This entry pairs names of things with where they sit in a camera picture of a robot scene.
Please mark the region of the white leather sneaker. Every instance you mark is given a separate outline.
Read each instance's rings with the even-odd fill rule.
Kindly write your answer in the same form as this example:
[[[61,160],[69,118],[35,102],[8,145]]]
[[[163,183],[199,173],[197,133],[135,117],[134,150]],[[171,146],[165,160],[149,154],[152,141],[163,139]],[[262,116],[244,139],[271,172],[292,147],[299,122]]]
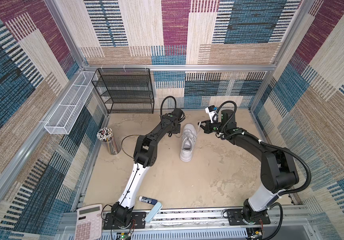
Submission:
[[[193,158],[193,151],[197,141],[197,130],[193,124],[186,124],[182,134],[180,159],[189,162]]]

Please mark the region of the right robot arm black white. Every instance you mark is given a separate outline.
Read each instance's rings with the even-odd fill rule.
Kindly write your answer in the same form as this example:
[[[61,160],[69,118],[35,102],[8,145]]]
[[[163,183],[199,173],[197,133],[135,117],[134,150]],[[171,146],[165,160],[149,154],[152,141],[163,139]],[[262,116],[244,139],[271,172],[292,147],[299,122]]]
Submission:
[[[294,158],[288,150],[269,147],[245,129],[238,128],[235,112],[219,110],[215,106],[205,108],[210,119],[202,122],[204,133],[216,133],[221,140],[243,148],[261,163],[258,190],[245,200],[241,215],[245,224],[252,225],[266,216],[268,208],[280,197],[280,193],[299,182]]]

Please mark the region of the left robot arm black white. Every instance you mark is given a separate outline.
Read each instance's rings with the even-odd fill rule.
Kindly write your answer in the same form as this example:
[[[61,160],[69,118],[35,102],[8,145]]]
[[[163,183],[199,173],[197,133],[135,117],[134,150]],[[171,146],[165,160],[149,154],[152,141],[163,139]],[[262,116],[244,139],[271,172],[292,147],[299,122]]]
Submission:
[[[111,207],[113,223],[126,227],[132,222],[135,197],[146,173],[157,159],[158,143],[165,135],[180,133],[184,116],[180,108],[174,108],[171,113],[161,115],[160,123],[150,133],[138,136],[133,153],[132,173],[121,197]]]

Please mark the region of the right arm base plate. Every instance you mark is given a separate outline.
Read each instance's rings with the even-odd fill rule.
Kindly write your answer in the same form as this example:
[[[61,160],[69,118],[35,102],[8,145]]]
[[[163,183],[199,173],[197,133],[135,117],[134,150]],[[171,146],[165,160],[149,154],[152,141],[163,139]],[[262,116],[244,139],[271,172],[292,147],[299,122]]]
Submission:
[[[271,220],[266,210],[261,212],[254,212],[243,209],[227,209],[224,215],[230,226],[243,226],[243,225],[269,225]]]

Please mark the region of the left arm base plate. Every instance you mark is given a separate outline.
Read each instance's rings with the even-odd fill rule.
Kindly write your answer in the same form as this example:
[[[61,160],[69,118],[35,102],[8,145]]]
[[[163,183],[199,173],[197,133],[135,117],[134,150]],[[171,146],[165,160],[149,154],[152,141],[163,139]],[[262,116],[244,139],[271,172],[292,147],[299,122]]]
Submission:
[[[103,221],[104,230],[129,230],[129,229],[144,229],[145,228],[146,212],[132,212],[123,219],[119,214],[107,213]]]

